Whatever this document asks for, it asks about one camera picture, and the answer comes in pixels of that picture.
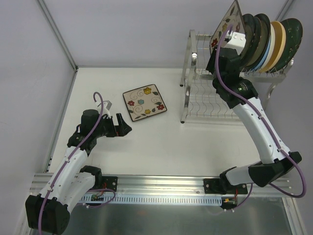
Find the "grey reindeer plate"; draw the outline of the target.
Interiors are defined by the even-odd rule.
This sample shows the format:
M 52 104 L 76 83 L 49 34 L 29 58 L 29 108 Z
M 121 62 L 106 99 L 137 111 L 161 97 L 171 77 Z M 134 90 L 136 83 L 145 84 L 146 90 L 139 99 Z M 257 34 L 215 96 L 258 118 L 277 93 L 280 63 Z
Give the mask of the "grey reindeer plate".
M 254 16 L 254 21 L 255 21 L 255 32 L 254 32 L 254 37 L 252 40 L 252 43 L 248 49 L 248 52 L 246 54 L 245 61 L 242 62 L 243 67 L 248 67 L 250 64 L 253 64 L 252 58 L 254 56 L 254 53 L 259 45 L 260 39 L 261 39 L 261 32 L 262 32 L 262 26 L 261 26 L 261 21 L 259 18 Z

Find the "square floral plate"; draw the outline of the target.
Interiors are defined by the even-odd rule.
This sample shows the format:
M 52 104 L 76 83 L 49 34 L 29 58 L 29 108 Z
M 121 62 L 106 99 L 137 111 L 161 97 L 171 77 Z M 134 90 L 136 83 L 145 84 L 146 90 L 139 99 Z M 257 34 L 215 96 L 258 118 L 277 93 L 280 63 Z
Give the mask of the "square floral plate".
M 245 34 L 245 26 L 244 26 L 244 19 L 241 13 L 241 9 L 237 0 L 235 0 L 224 17 L 222 18 L 220 24 L 218 25 L 217 29 L 211 36 L 210 40 L 210 53 L 212 54 L 214 47 L 218 45 L 218 42 L 223 34 L 223 32 L 232 25 L 232 31 Z
M 124 92 L 123 99 L 132 122 L 167 112 L 167 107 L 155 84 Z

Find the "striped rim round plate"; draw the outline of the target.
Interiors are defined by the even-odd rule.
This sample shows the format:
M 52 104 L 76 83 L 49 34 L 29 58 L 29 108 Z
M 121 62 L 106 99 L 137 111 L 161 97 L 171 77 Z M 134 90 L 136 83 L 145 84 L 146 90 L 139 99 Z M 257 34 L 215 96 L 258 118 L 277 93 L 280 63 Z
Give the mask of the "striped rim round plate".
M 241 61 L 244 62 L 246 58 L 246 54 L 248 52 L 248 49 L 252 43 L 254 32 L 255 32 L 255 21 L 254 16 L 251 14 L 244 14 L 243 20 L 245 23 L 245 36 L 246 36 L 246 43 L 245 47 L 241 53 Z

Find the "cream bear plate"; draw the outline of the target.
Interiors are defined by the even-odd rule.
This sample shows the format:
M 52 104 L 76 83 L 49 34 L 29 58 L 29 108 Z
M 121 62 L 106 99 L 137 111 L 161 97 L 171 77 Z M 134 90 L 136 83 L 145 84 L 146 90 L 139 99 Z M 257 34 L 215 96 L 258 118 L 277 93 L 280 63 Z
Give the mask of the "cream bear plate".
M 269 40 L 269 43 L 268 43 L 268 47 L 266 49 L 266 52 L 265 52 L 265 55 L 264 57 L 262 58 L 261 60 L 261 65 L 259 66 L 258 68 L 258 72 L 262 72 L 262 70 L 264 69 L 264 67 L 267 65 L 267 63 L 269 62 L 271 56 L 272 56 L 272 53 L 273 53 L 273 50 L 274 50 L 274 45 L 275 45 L 275 30 L 274 30 L 274 26 L 272 24 L 272 22 L 270 23 L 270 40 Z

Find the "brown rimmed cream plate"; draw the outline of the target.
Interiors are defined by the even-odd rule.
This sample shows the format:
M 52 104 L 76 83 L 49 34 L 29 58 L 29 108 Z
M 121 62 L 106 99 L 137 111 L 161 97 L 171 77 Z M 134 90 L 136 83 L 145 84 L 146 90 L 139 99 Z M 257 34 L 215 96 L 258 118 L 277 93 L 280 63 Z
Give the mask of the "brown rimmed cream plate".
M 268 16 L 264 13 L 260 13 L 255 15 L 255 17 L 259 18 L 261 21 L 262 32 L 261 32 L 261 39 L 259 45 L 254 53 L 252 58 L 253 64 L 250 64 L 246 69 L 248 71 L 257 71 L 259 66 L 261 65 L 261 60 L 265 55 L 266 49 L 268 47 L 268 43 L 270 40 L 270 20 Z

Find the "yellow bear plate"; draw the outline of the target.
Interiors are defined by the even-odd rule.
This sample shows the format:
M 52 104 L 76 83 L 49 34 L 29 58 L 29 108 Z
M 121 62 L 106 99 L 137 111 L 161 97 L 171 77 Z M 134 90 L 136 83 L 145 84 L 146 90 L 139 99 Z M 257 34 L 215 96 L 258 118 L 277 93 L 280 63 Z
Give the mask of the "yellow bear plate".
M 279 21 L 272 21 L 271 26 L 274 29 L 274 44 L 273 44 L 273 51 L 270 55 L 270 58 L 267 62 L 264 62 L 259 72 L 268 72 L 270 71 L 279 61 L 284 51 L 286 45 L 286 30 L 282 23 Z

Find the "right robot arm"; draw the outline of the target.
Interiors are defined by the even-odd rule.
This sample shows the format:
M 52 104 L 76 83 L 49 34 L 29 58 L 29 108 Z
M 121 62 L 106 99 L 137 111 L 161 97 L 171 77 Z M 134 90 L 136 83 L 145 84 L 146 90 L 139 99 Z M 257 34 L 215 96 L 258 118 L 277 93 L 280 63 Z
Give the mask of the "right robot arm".
M 235 49 L 216 47 L 206 69 L 214 76 L 212 84 L 216 93 L 250 134 L 260 160 L 224 171 L 220 174 L 219 187 L 224 193 L 231 193 L 239 184 L 273 186 L 273 181 L 295 168 L 302 182 L 302 192 L 298 195 L 301 198 L 307 190 L 304 174 L 298 165 L 302 157 L 299 152 L 292 152 L 278 136 L 253 84 L 240 77 L 239 63 L 240 57 Z

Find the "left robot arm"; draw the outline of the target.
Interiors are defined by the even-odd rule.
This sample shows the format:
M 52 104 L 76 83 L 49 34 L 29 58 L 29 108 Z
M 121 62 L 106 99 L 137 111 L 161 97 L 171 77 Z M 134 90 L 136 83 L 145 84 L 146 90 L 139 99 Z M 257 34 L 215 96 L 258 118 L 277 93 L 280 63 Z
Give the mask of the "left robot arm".
M 118 124 L 108 114 L 94 109 L 83 111 L 58 168 L 38 195 L 28 196 L 25 202 L 29 228 L 61 235 L 81 198 L 89 190 L 104 190 L 101 169 L 85 162 L 98 138 L 123 137 L 131 132 L 120 113 L 116 118 Z

